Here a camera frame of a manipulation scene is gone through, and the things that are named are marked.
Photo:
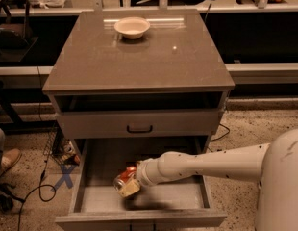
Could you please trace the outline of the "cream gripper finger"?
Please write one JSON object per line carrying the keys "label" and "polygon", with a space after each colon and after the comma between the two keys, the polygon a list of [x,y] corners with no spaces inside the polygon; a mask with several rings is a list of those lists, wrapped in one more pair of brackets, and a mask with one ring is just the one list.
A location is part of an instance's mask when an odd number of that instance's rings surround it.
{"label": "cream gripper finger", "polygon": [[119,190],[118,193],[122,197],[128,197],[140,190],[140,184],[135,178],[129,179],[124,182],[123,180],[119,181]]}

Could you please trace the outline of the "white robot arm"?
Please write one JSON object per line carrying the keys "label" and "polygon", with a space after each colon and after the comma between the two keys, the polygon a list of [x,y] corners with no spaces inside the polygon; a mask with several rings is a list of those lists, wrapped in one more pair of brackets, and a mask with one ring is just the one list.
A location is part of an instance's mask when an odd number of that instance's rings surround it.
{"label": "white robot arm", "polygon": [[114,179],[123,197],[142,187],[195,175],[256,181],[259,184],[256,231],[298,231],[298,129],[271,143],[190,155],[165,152],[127,167]]}

